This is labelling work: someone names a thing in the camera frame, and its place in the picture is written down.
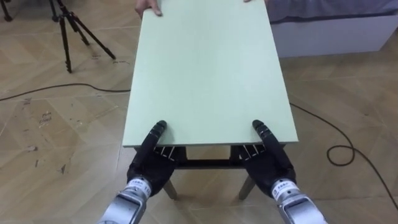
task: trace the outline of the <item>tripod leg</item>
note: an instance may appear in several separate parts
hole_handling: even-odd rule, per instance
[[[8,10],[7,10],[7,7],[6,7],[6,3],[4,3],[4,0],[0,0],[0,4],[1,4],[2,11],[4,12],[4,19],[7,22],[11,22],[12,21],[12,17],[10,16],[10,14],[8,14]]]
[[[53,0],[49,0],[49,1],[50,1],[51,12],[52,12],[52,20],[54,22],[58,22],[58,16],[57,16],[57,12],[55,10],[54,2],[53,2]]]
[[[88,35],[90,35],[90,37],[93,38],[93,39],[95,40],[95,42],[97,42],[97,44],[98,44],[99,46],[101,46],[101,48],[102,48],[112,59],[116,59],[116,57],[113,55],[113,53],[110,51],[110,49],[106,48],[106,47],[101,43],[101,41],[98,40],[98,38],[86,27],[86,25],[84,25],[84,24],[81,22],[81,20],[80,20],[76,15],[74,15],[74,13],[71,13],[71,14],[72,14],[72,18],[81,26],[81,28],[83,28],[83,29],[88,33]]]
[[[70,24],[70,26],[72,27],[73,31],[78,32],[80,34],[81,40],[83,41],[83,43],[85,43],[86,46],[89,46],[90,43],[88,42],[86,36],[83,34],[83,32],[81,31],[81,29],[79,28],[79,26],[76,24],[75,20],[73,19],[72,13],[69,12],[69,14],[65,15],[68,19],[68,22]]]
[[[69,56],[67,29],[65,27],[65,18],[63,16],[60,17],[60,27],[62,34],[63,49],[65,50],[65,57],[66,57],[65,63],[67,65],[68,72],[72,73],[72,65],[70,63],[70,56]]]

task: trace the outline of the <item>gray bedding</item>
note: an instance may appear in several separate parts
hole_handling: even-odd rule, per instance
[[[269,0],[270,21],[286,17],[333,17],[382,14],[398,9],[398,0]]]

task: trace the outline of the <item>robotic hand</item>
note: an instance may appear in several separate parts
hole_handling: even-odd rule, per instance
[[[127,186],[111,202],[98,224],[139,223],[148,198],[159,193],[177,165],[179,148],[156,147],[165,129],[165,121],[151,129],[129,166]]]
[[[327,223],[311,199],[296,186],[293,165],[273,133],[258,120],[253,121],[253,127],[263,145],[241,146],[240,155],[252,180],[277,202],[285,223]]]
[[[295,172],[279,141],[261,121],[253,127],[263,145],[239,147],[249,176],[262,192],[273,198],[286,224],[327,223],[305,194],[296,186]],[[170,179],[180,157],[177,147],[156,147],[166,129],[159,121],[145,138],[127,172],[127,186],[106,209],[98,224],[137,224],[149,197],[159,193]]]

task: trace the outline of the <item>wooden floor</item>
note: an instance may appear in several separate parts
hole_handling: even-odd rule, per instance
[[[73,74],[65,69],[60,29],[47,3],[13,1],[8,6],[14,20],[0,19],[0,98],[71,82],[128,89],[140,25],[134,1],[67,1],[118,58],[112,61],[91,39],[85,47],[69,29]],[[398,32],[380,52],[290,58],[281,65],[290,101],[346,131],[398,200]],[[124,187],[134,156],[121,148],[128,98],[76,86],[0,102],[0,223],[97,221]],[[292,111],[300,142],[286,150],[299,186],[328,222],[398,223],[398,212],[364,159],[333,167],[326,150],[345,140],[321,121]],[[188,153],[221,158],[228,148]],[[343,162],[350,152],[332,156]],[[247,200],[237,200],[245,178],[244,170],[176,171],[172,181],[180,200],[161,191],[148,201],[141,223],[281,223],[275,204],[257,188]]]

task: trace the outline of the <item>black cable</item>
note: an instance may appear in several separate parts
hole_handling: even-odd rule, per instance
[[[308,113],[308,114],[310,114],[310,115],[312,115],[312,116],[314,116],[314,117],[320,119],[321,121],[325,122],[326,124],[329,124],[330,126],[332,126],[333,128],[335,128],[338,132],[340,132],[340,133],[344,136],[344,138],[348,141],[349,146],[335,145],[335,146],[330,147],[330,148],[327,150],[327,152],[326,152],[326,156],[327,156],[329,162],[330,162],[331,164],[333,164],[334,166],[338,166],[338,167],[348,166],[348,165],[350,165],[351,163],[353,163],[353,161],[354,161],[354,159],[355,159],[355,153],[356,153],[356,152],[359,153],[359,155],[361,155],[362,158],[363,158],[366,162],[368,162],[368,164],[372,167],[373,171],[374,171],[374,172],[376,173],[376,175],[379,177],[379,179],[380,179],[381,183],[383,184],[383,186],[384,186],[386,192],[388,193],[388,196],[390,197],[392,203],[394,204],[396,210],[398,211],[397,202],[394,200],[394,197],[392,196],[390,190],[388,189],[388,186],[387,186],[386,182],[385,182],[384,179],[381,177],[381,174],[379,173],[379,171],[376,169],[376,167],[375,167],[374,164],[370,161],[370,159],[369,159],[367,156],[365,156],[365,154],[363,154],[359,149],[356,149],[356,148],[354,147],[354,145],[353,145],[353,143],[351,142],[351,140],[349,139],[349,137],[348,137],[340,128],[337,128],[334,124],[330,123],[329,121],[325,120],[324,118],[321,118],[320,116],[318,116],[318,115],[316,115],[316,114],[314,114],[314,113],[311,113],[311,112],[307,111],[306,109],[304,109],[304,108],[302,108],[302,107],[300,107],[300,106],[297,106],[297,105],[295,105],[295,104],[293,104],[293,103],[290,103],[290,105],[292,105],[292,106],[294,106],[294,107],[296,107],[296,108],[298,108],[298,109],[300,109],[300,110],[302,110],[302,111],[304,111],[304,112],[306,112],[306,113]],[[331,152],[332,150],[338,149],[338,148],[351,149],[352,156],[351,156],[351,159],[350,159],[348,162],[344,162],[344,163],[339,164],[339,163],[333,161],[333,160],[330,158],[330,152]]]
[[[20,93],[18,95],[2,98],[2,99],[0,99],[0,101],[10,100],[10,99],[13,99],[13,98],[18,97],[18,96],[23,96],[23,95],[26,95],[26,94],[29,94],[29,93],[35,93],[37,91],[48,90],[48,89],[51,89],[51,88],[58,88],[58,87],[66,87],[66,86],[88,86],[88,87],[91,87],[91,88],[93,88],[95,90],[98,90],[98,91],[105,91],[105,92],[111,92],[111,93],[127,93],[127,92],[130,92],[130,90],[106,90],[106,89],[101,89],[101,88],[97,88],[97,87],[95,87],[93,85],[90,85],[90,84],[87,84],[87,83],[69,83],[69,84],[54,85],[54,86],[48,86],[48,87],[39,88],[39,89],[36,89],[36,90],[27,91],[27,92],[24,92],[24,93]]]
[[[88,86],[88,87],[91,87],[91,88],[93,88],[93,89],[95,89],[95,90],[98,90],[98,91],[105,91],[105,92],[111,92],[111,93],[127,93],[127,92],[130,92],[130,91],[131,91],[131,90],[106,90],[106,89],[97,88],[97,87],[95,87],[95,86],[93,86],[93,85],[90,85],[90,84],[87,84],[87,83],[69,83],[69,84],[54,85],[54,86],[48,86],[48,87],[39,88],[39,89],[36,89],[36,90],[27,91],[27,92],[24,92],[24,93],[20,93],[20,94],[18,94],[18,95],[14,95],[14,96],[9,96],[9,97],[6,97],[6,98],[2,98],[2,99],[0,99],[0,101],[9,100],[9,99],[12,99],[12,98],[15,98],[15,97],[18,97],[18,96],[22,96],[22,95],[26,95],[26,94],[29,94],[29,93],[35,93],[35,92],[37,92],[37,91],[48,90],[48,89],[51,89],[51,88],[58,88],[58,87],[66,87],[66,86]],[[372,167],[373,171],[374,171],[374,172],[376,173],[376,175],[379,177],[379,179],[380,179],[381,183],[383,184],[383,186],[384,186],[386,192],[388,193],[388,196],[390,197],[392,203],[394,204],[395,208],[396,208],[397,211],[398,211],[397,202],[394,200],[394,197],[392,196],[390,190],[388,189],[388,186],[387,186],[386,182],[385,182],[384,179],[381,177],[379,171],[376,169],[376,167],[373,165],[373,163],[370,161],[370,159],[369,159],[368,157],[366,157],[359,149],[356,149],[356,148],[354,147],[354,145],[353,145],[353,143],[351,142],[351,140],[349,139],[349,137],[348,137],[340,128],[337,128],[334,124],[330,123],[329,121],[325,120],[324,118],[321,118],[320,116],[318,116],[318,115],[316,115],[316,114],[314,114],[314,113],[312,113],[312,112],[309,112],[308,110],[306,110],[306,109],[304,109],[304,108],[302,108],[302,107],[300,107],[300,106],[297,106],[297,105],[295,105],[295,104],[293,104],[293,103],[290,103],[290,105],[292,105],[292,106],[294,106],[294,107],[296,107],[296,108],[298,108],[298,109],[300,109],[300,110],[302,110],[302,111],[304,111],[304,112],[306,112],[306,113],[308,113],[308,114],[310,114],[310,115],[312,115],[312,116],[314,116],[314,117],[320,119],[321,121],[325,122],[326,124],[329,124],[331,127],[333,127],[334,129],[336,129],[341,135],[343,135],[344,138],[348,141],[349,146],[335,145],[335,146],[330,147],[330,148],[327,150],[327,152],[326,152],[326,157],[328,158],[329,162],[330,162],[332,165],[338,166],[338,167],[348,166],[348,165],[350,165],[351,163],[353,163],[353,161],[354,161],[354,159],[355,159],[355,153],[356,153],[356,152],[359,153],[359,155],[361,155],[362,158],[365,159],[365,161],[369,163],[369,165]],[[352,152],[351,159],[350,159],[348,162],[344,162],[344,163],[341,163],[341,164],[339,164],[339,163],[333,161],[333,160],[330,158],[330,152],[331,152],[332,150],[334,150],[334,149],[337,149],[337,148],[351,149],[351,152]]]

